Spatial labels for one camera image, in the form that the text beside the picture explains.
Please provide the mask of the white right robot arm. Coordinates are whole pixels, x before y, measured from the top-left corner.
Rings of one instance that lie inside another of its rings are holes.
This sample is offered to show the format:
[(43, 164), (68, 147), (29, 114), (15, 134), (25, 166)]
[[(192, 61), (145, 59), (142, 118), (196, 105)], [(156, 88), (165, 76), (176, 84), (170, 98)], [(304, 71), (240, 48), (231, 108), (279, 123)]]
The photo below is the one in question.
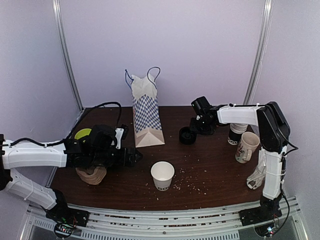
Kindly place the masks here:
[(264, 180), (258, 207), (239, 212), (244, 226), (281, 217), (280, 200), (284, 197), (283, 183), (286, 174), (286, 157), (291, 144), (290, 126), (275, 101), (266, 104), (210, 105), (205, 96), (191, 103), (196, 117), (191, 118), (189, 129), (195, 134), (212, 135), (218, 125), (253, 125), (259, 129), (261, 150), (259, 161), (264, 169), (256, 170)]

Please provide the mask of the white paper coffee cup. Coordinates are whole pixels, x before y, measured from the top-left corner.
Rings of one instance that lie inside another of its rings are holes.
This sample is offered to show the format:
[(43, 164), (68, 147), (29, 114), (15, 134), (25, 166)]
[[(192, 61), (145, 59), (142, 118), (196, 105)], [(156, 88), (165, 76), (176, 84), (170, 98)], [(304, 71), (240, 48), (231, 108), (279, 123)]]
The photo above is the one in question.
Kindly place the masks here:
[(151, 167), (150, 174), (155, 188), (159, 191), (166, 191), (169, 189), (175, 175), (175, 168), (167, 161), (158, 161)]

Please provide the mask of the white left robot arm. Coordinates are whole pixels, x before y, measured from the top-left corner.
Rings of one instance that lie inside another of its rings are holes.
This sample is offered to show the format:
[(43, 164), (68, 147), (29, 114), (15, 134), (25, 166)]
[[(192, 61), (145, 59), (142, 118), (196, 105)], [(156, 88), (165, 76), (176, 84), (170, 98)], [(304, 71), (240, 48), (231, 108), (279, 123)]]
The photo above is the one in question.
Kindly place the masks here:
[(0, 189), (40, 205), (47, 218), (57, 223), (86, 221), (87, 211), (68, 207), (63, 193), (39, 185), (17, 171), (20, 167), (84, 168), (134, 167), (143, 155), (134, 147), (123, 147), (128, 126), (94, 125), (88, 133), (57, 142), (30, 138), (15, 141), (0, 137)]

